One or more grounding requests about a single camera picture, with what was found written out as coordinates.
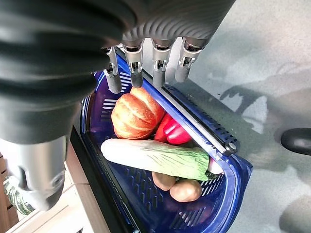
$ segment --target brown potato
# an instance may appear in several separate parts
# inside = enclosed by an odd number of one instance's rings
[[[163,191],[168,191],[175,184],[175,176],[169,176],[162,173],[152,171],[152,179],[155,185]]]
[[[180,180],[170,189],[171,197],[179,202],[197,200],[201,194],[202,187],[199,182],[191,179]]]

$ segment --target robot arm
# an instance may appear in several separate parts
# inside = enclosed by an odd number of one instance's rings
[[[153,40],[154,85],[165,81],[175,39],[183,37],[183,82],[234,0],[0,1],[0,150],[36,209],[49,210],[64,185],[67,142],[79,101],[106,69],[121,91],[113,46],[122,42],[134,87],[142,46]]]

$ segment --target red bell pepper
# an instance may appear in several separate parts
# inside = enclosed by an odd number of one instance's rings
[[[163,132],[163,128],[169,123],[169,121],[172,119],[172,117],[167,113],[165,114],[164,118],[162,119],[159,128],[157,129],[155,133],[154,140],[159,142],[167,142],[166,134]]]
[[[177,123],[174,119],[171,119],[163,128],[163,132],[166,135],[167,141],[171,144],[179,145],[191,140],[191,136]]]

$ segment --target blue plastic basket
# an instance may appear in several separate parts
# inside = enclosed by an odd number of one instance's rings
[[[169,192],[158,189],[149,171],[127,167],[104,159],[99,148],[102,142],[116,137],[111,112],[117,99],[129,93],[132,86],[127,63],[118,56],[122,92],[108,90],[102,71],[95,73],[98,86],[93,95],[83,101],[82,136],[108,183],[120,213],[129,225],[142,233],[224,233],[233,223],[242,203],[252,165],[235,154],[224,154],[211,143],[210,132],[218,141],[239,142],[206,113],[171,86],[156,90],[147,80],[143,87],[176,120],[208,154],[225,174],[208,182],[201,182],[202,196],[193,202],[180,203]]]

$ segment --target concrete floor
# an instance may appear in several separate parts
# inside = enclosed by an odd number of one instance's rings
[[[180,40],[171,53],[167,82],[231,131],[254,166],[229,233],[311,233],[311,157],[279,144],[285,129],[311,127],[310,14],[310,0],[237,0],[186,83],[173,78]],[[143,66],[152,72],[149,40]]]

